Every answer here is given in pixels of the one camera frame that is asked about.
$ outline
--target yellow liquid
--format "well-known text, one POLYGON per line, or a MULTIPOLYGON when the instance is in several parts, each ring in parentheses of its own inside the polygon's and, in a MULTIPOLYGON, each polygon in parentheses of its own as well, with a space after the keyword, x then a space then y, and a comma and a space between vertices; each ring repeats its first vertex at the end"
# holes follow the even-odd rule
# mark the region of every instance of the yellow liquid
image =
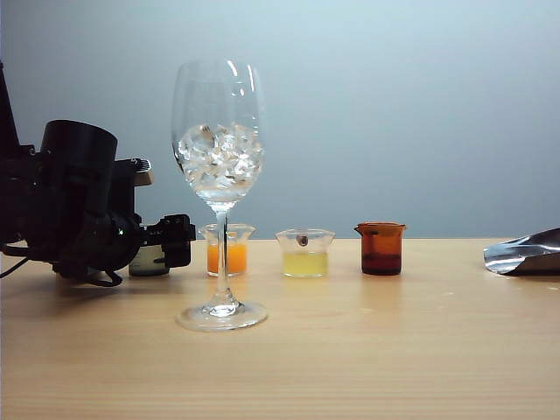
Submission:
POLYGON ((284 252, 283 273, 290 277, 326 275, 326 252, 284 252))

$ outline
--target dark orange liquid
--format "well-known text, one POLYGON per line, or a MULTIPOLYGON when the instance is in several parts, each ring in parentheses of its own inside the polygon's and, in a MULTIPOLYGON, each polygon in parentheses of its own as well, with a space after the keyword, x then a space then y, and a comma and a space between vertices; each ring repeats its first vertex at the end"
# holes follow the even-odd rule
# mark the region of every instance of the dark orange liquid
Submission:
POLYGON ((401 272, 401 256, 395 254, 365 254, 361 258, 361 270, 366 274, 390 276, 401 272))
MULTIPOLYGON (((218 274, 218 245, 208 245, 206 254, 208 272, 218 274)), ((233 243, 227 245, 227 272, 239 274, 247 269, 247 245, 233 243)))

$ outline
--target brown liquid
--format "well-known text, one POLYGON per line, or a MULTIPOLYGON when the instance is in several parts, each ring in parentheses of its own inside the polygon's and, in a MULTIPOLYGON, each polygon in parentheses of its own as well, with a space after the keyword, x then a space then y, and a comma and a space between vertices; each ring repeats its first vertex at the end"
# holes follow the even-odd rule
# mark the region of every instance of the brown liquid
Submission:
POLYGON ((390 276, 401 272, 401 256, 394 254, 365 254, 361 258, 361 271, 366 274, 390 276))

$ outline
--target amber beaker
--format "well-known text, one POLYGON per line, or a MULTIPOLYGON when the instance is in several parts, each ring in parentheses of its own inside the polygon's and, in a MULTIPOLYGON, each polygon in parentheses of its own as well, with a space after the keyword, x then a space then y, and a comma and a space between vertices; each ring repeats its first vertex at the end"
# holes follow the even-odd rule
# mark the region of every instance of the amber beaker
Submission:
POLYGON ((403 231, 406 226, 393 221, 360 223, 361 271, 392 276, 401 272, 403 231))

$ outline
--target silver foil bag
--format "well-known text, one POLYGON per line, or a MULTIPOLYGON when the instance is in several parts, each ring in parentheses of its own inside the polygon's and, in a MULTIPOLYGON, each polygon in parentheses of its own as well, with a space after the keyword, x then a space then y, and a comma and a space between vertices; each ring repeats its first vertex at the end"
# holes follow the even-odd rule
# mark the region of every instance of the silver foil bag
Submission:
POLYGON ((560 275, 560 227, 490 245, 484 263, 498 274, 560 275))

